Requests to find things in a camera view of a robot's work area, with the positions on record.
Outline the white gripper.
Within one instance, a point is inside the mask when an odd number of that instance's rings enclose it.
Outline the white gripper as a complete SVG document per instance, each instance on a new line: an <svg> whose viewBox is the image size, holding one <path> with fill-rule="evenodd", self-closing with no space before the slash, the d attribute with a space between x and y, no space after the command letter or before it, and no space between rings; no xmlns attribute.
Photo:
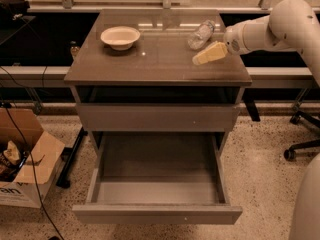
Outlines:
<svg viewBox="0 0 320 240"><path fill-rule="evenodd" d="M215 41L204 50L197 53L192 62L195 65L202 65L226 57L229 52L232 55L243 55L252 52L248 45L248 30L250 21L243 21L232 26L228 26L223 35L223 42Z"/></svg>

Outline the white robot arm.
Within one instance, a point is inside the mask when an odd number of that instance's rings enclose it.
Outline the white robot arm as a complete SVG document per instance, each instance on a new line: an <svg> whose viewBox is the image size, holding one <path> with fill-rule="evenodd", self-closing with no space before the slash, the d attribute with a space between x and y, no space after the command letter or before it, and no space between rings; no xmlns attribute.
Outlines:
<svg viewBox="0 0 320 240"><path fill-rule="evenodd" d="M196 65L257 50L298 52L315 79L320 75L320 25L303 0L283 0L265 17L226 28L223 40L192 58ZM289 240L320 240L320 154L308 164L293 211Z"/></svg>

